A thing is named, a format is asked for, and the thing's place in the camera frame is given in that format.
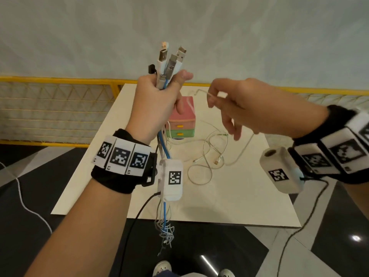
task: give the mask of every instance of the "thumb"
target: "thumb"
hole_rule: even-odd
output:
[[[242,121],[245,116],[245,110],[236,105],[232,100],[218,96],[210,97],[209,100],[215,107],[235,120],[238,124],[243,124]]]
[[[177,74],[173,76],[170,80],[168,87],[165,89],[165,92],[173,94],[174,97],[177,97],[179,91],[182,88],[182,85],[187,80],[191,80],[193,78],[193,74],[187,72],[186,70],[181,70]]]

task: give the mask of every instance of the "green drawer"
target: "green drawer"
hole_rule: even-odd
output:
[[[186,129],[186,130],[171,130],[170,134],[172,138],[189,138],[195,136],[194,129]],[[170,137],[169,130],[166,131],[166,136]]]

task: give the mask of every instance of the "foot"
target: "foot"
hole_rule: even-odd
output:
[[[158,275],[160,272],[164,270],[172,271],[172,266],[170,265],[169,261],[162,260],[160,261],[154,268],[154,272],[152,276]]]
[[[219,272],[218,277],[235,277],[231,270],[223,269]]]

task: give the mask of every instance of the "yellow fence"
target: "yellow fence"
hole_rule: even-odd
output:
[[[0,77],[0,144],[88,147],[125,83],[137,81]],[[279,88],[318,104],[369,109],[365,90]]]

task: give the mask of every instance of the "forearm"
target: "forearm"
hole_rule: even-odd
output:
[[[130,201],[91,179],[25,276],[108,276]]]
[[[344,184],[344,187],[357,207],[369,220],[369,183],[360,185]]]

